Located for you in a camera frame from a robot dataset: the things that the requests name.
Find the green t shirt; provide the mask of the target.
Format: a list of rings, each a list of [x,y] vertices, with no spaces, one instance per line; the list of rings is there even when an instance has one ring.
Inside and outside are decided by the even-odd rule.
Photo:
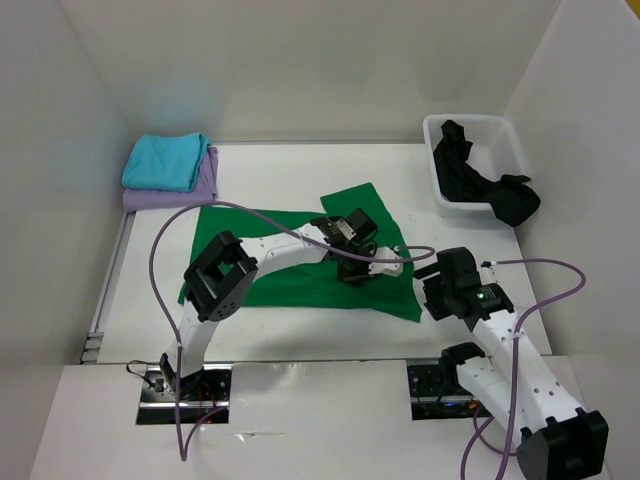
[[[357,185],[320,198],[322,210],[263,210],[266,217],[296,229],[321,216],[346,216],[360,207],[378,227],[378,246],[395,247],[404,243],[400,228],[393,220],[372,183]],[[278,230],[244,212],[225,207],[204,207],[200,210],[191,258],[196,259],[213,237],[229,230],[240,237],[260,237]],[[337,264],[326,261],[288,268],[258,279],[245,301],[247,307],[310,307],[333,309],[372,309],[418,322],[420,307],[413,287],[413,266],[406,265],[398,277],[380,275],[359,285],[338,280]]]

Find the purple t shirt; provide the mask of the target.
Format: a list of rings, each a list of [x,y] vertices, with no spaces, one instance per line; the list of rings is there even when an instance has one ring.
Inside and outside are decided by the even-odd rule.
[[[126,189],[123,192],[123,208],[126,212],[180,208],[204,204],[217,196],[216,176],[218,150],[210,146],[200,166],[198,178],[191,192]]]

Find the cyan t shirt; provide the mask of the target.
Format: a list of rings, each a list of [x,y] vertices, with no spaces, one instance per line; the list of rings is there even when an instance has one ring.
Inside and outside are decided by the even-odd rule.
[[[177,137],[142,135],[122,174],[124,188],[190,193],[211,141],[201,133]]]

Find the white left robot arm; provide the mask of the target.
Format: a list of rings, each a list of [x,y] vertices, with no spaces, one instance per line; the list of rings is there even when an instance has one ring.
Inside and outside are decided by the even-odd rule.
[[[337,262],[343,283],[370,276],[375,222],[360,208],[347,217],[319,217],[290,233],[238,238],[217,234],[184,274],[184,311],[178,338],[161,356],[163,386],[176,399],[192,397],[204,372],[204,357],[218,324],[245,303],[258,279],[291,267]]]

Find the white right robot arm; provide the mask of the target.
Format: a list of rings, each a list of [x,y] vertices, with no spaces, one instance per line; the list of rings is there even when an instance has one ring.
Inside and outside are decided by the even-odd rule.
[[[504,477],[511,457],[527,479],[600,474],[607,421],[566,389],[524,329],[533,313],[579,292],[585,274],[571,266],[579,278],[575,287],[519,313],[499,284],[481,279],[481,269],[495,262],[478,263],[465,247],[428,253],[434,262],[414,273],[423,283],[427,311],[434,320],[462,320],[474,337],[442,351],[438,380],[450,393],[469,392],[504,429],[497,478]]]

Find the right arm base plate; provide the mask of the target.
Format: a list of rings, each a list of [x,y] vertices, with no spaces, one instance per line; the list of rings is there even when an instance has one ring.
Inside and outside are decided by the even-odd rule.
[[[406,373],[414,421],[470,418],[479,408],[469,392],[447,382],[437,360],[408,360]]]

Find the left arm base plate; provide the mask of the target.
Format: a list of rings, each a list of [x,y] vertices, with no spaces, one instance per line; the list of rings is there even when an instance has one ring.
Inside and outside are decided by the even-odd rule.
[[[141,426],[174,425],[174,392],[158,365],[147,365],[140,393],[136,424]],[[180,422],[195,425],[227,424],[230,416],[232,367],[227,364],[206,365],[200,382],[181,393]]]

